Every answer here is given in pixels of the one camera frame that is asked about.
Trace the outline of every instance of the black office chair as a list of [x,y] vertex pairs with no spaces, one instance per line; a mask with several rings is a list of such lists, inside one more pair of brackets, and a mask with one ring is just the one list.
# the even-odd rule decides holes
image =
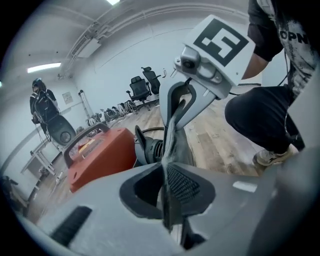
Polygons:
[[159,94],[159,88],[160,88],[160,82],[158,80],[158,77],[161,77],[161,75],[156,75],[154,71],[151,70],[151,67],[141,67],[143,69],[143,75],[145,78],[149,81],[151,86],[151,92],[154,95]]
[[136,76],[131,79],[130,87],[133,91],[133,96],[130,95],[129,90],[127,90],[126,93],[129,94],[131,100],[142,102],[141,105],[137,106],[137,110],[145,106],[148,109],[148,111],[150,111],[148,104],[145,103],[147,97],[151,95],[149,82],[146,82],[146,80],[141,79],[140,76]]

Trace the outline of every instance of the fluorescent light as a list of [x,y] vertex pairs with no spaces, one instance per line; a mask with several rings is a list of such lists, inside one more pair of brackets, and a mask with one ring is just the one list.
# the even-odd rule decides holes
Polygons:
[[40,66],[34,66],[34,67],[29,67],[26,71],[28,73],[40,71],[40,70],[46,70],[46,69],[52,69],[52,68],[58,68],[60,67],[61,62],[59,63],[52,63],[52,64],[46,64],[46,65],[40,65]]
[[116,4],[116,3],[119,3],[120,0],[107,0],[110,4],[112,4],[113,6]]

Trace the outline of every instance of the standing person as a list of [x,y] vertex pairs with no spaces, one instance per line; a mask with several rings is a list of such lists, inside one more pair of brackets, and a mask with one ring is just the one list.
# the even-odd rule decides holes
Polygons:
[[248,36],[255,42],[255,49],[243,79],[258,75],[282,49],[290,60],[287,85],[253,88],[225,107],[226,121],[264,148],[253,157],[260,165],[289,158],[293,154],[291,144],[299,151],[304,148],[288,108],[320,62],[320,42],[314,31],[318,5],[311,0],[249,0]]
[[[34,124],[40,124],[44,134],[46,134],[46,122],[59,114],[57,99],[54,93],[51,90],[47,89],[41,78],[37,78],[32,82],[32,90],[33,93],[30,96],[30,111],[32,115],[32,122]],[[49,101],[53,103],[54,107],[49,108]],[[36,102],[39,102],[38,111],[40,113],[36,111]]]

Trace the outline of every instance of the black mesh grille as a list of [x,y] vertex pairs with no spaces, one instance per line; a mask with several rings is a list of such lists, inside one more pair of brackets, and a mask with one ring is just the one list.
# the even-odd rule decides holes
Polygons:
[[83,226],[92,209],[86,206],[78,206],[53,232],[51,238],[63,246],[68,246]]
[[146,86],[146,80],[142,79],[138,82],[135,83],[131,83],[130,87],[133,91],[134,95],[140,95],[140,94],[144,94],[146,92],[149,92]]
[[159,143],[155,146],[154,157],[157,162],[160,162],[162,159],[163,146],[164,146],[163,141],[159,141]]
[[200,192],[199,184],[180,171],[168,166],[167,172],[170,191],[181,204],[189,203]]

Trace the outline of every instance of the wooden floor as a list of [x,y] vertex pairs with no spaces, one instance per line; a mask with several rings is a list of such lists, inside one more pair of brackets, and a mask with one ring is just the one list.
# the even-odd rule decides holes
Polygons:
[[[251,88],[251,86],[241,86],[233,88],[232,91],[243,93]],[[259,176],[263,169],[253,165],[252,158],[262,148],[236,132],[225,120],[225,106],[233,97],[230,95],[227,99],[214,101],[186,125],[184,129],[188,143],[199,168],[228,174]],[[136,125],[142,130],[163,127],[160,108],[152,107],[148,111],[143,107],[138,114],[133,113],[118,119],[112,127],[126,127],[134,133]],[[163,139],[163,131],[152,131],[145,135],[154,139]],[[62,158],[59,159],[59,168],[56,170],[57,173],[65,171],[67,175],[68,170]],[[60,204],[72,196],[67,179],[56,186],[55,179],[51,175],[39,187],[40,191],[29,206],[28,218],[34,223],[37,223],[38,219],[47,212],[56,210]]]

